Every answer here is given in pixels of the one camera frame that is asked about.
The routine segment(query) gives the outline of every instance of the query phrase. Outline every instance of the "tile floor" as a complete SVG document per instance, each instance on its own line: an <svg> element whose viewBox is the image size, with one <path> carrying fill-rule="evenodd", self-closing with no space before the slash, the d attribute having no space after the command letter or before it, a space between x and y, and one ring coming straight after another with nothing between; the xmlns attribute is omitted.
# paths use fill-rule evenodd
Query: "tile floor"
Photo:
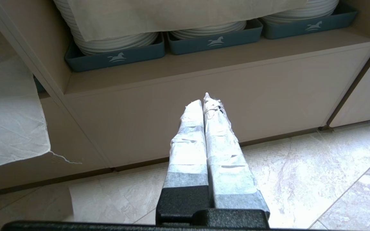
<svg viewBox="0 0 370 231"><path fill-rule="evenodd" d="M370 230L370 123L244 147L273 228ZM153 224L167 163L0 195L19 219Z"/></svg>

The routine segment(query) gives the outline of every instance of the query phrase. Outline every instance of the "blue tray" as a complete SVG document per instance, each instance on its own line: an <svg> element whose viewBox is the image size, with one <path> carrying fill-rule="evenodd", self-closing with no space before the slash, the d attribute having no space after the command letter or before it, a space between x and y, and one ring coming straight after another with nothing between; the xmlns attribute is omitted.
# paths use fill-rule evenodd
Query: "blue tray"
<svg viewBox="0 0 370 231"><path fill-rule="evenodd" d="M261 37L262 27L259 20L252 19L247 21L245 29L240 31L184 40L179 40L167 32L167 37L171 52L181 55L256 42Z"/></svg>
<svg viewBox="0 0 370 231"><path fill-rule="evenodd" d="M81 53L75 42L72 41L68 47L68 51L66 51L65 60L75 72L84 72L161 58L165 56L164 44L163 34L160 33L153 44L145 47L85 56Z"/></svg>
<svg viewBox="0 0 370 231"><path fill-rule="evenodd" d="M285 24L268 24L263 19L263 35L267 39L279 39L296 35L348 27L357 15L357 11L345 3L339 3L332 15L290 22Z"/></svg>

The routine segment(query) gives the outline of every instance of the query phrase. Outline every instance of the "stack of white plates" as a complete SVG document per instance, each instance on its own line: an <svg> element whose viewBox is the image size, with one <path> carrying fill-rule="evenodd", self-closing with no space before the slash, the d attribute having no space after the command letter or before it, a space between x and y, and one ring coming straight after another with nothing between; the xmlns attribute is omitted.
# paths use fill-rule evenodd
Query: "stack of white plates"
<svg viewBox="0 0 370 231"><path fill-rule="evenodd" d="M220 25L213 25L195 29L175 30L171 34L178 39L192 39L208 35L217 35L231 31L243 30L246 26L246 21L229 22Z"/></svg>
<svg viewBox="0 0 370 231"><path fill-rule="evenodd" d="M287 10L263 17L270 24L282 24L331 15L339 0L308 0L303 8Z"/></svg>
<svg viewBox="0 0 370 231"><path fill-rule="evenodd" d="M101 54L110 51L119 51L129 48L142 47L152 44L158 37L157 32L141 33L137 35L128 35L117 38L109 38L97 41L85 41L82 38L78 25L76 24L74 15L69 7L67 0L54 0L57 8L61 12L62 17L71 29L76 45L81 52L87 56Z"/></svg>

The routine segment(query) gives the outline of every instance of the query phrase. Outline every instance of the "white horse emblem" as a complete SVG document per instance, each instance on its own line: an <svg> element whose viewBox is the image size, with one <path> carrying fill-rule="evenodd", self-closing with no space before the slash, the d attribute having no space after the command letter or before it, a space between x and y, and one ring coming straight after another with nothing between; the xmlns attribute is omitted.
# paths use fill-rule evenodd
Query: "white horse emblem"
<svg viewBox="0 0 370 231"><path fill-rule="evenodd" d="M217 46L217 45L222 45L224 42L222 41L222 39L224 39L222 36L219 37L217 40L208 40L210 41L210 43L207 45L209 47L212 47L212 46Z"/></svg>
<svg viewBox="0 0 370 231"><path fill-rule="evenodd" d="M109 56L108 58L110 58L110 60L109 60L109 62L112 62L112 63L114 63L114 62L119 62L119 61L124 61L124 60L126 60L127 58L126 57L123 57L123 53L122 52L120 52L119 54L118 54L118 56Z"/></svg>
<svg viewBox="0 0 370 231"><path fill-rule="evenodd" d="M320 25L322 24L322 21L319 21L317 24L315 25L312 25L312 24L309 24L307 26L309 26L308 28L305 29L305 31L311 31L311 30L318 30L320 28Z"/></svg>

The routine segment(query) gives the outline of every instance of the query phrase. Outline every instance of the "cabinet shelf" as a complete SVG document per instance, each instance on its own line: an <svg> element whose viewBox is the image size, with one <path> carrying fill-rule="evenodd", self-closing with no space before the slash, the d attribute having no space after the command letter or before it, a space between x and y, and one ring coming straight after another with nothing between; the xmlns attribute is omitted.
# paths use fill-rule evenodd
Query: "cabinet shelf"
<svg viewBox="0 0 370 231"><path fill-rule="evenodd" d="M276 58L281 59L268 63L315 56L324 54L323 51L333 53L369 46L370 38L351 27L275 40L261 38L260 41L252 44L180 56L168 52L165 57L156 60L87 72L73 72L66 88L66 95L90 94L110 87L115 89L131 88L148 85L153 81L165 82L188 78L194 76L191 73L195 72L199 72L198 75L203 75L244 68L244 66L240 66L241 64L249 67L267 64L265 60Z"/></svg>

